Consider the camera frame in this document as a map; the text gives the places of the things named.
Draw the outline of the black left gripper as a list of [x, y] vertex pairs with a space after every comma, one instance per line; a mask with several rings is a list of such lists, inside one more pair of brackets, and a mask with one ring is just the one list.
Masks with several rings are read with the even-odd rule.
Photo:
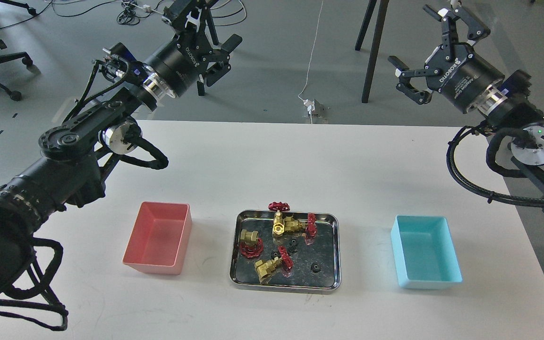
[[221, 48], [212, 50], [205, 34], [180, 36], [185, 32], [203, 32], [206, 27], [200, 21], [202, 8], [202, 0], [175, 0], [164, 7], [162, 21], [177, 36], [144, 61], [144, 67], [161, 84], [164, 94], [172, 98], [181, 97], [194, 83], [198, 95], [205, 95], [206, 86], [213, 86], [231, 70], [230, 54], [243, 41], [233, 34]]

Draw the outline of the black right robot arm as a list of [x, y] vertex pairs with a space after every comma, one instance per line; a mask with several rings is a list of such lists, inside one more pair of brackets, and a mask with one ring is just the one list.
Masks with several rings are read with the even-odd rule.
[[[544, 212], [544, 113], [528, 99], [530, 75], [516, 70], [505, 77], [475, 52], [475, 43], [491, 31], [466, 7], [423, 9], [441, 23], [441, 44], [422, 69], [410, 69], [396, 56], [389, 56], [399, 79], [397, 90], [418, 105], [429, 103], [438, 93], [464, 114], [479, 112], [484, 120], [476, 127], [463, 127], [449, 142], [449, 173], [489, 203], [540, 207]], [[503, 177], [527, 178], [542, 192], [542, 198], [499, 194], [468, 180], [456, 166], [455, 151], [464, 137], [476, 133], [492, 136], [485, 156], [490, 170]]]

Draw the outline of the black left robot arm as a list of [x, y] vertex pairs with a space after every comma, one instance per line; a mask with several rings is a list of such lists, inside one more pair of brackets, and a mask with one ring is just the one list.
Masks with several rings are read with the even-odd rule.
[[[161, 12], [173, 38], [145, 61], [122, 43], [94, 60], [88, 84], [63, 122], [41, 135], [41, 158], [0, 187], [0, 307], [32, 308], [58, 314], [60, 325], [26, 318], [51, 331], [64, 331], [68, 311], [51, 288], [62, 262], [58, 241], [34, 233], [67, 204], [83, 207], [104, 197], [105, 180], [117, 163], [161, 170], [168, 158], [151, 142], [132, 114], [160, 99], [182, 96], [192, 84], [198, 94], [230, 69], [230, 54], [242, 43], [232, 35], [218, 41], [211, 11], [214, 0], [175, 0]], [[22, 315], [0, 311], [0, 316]]]

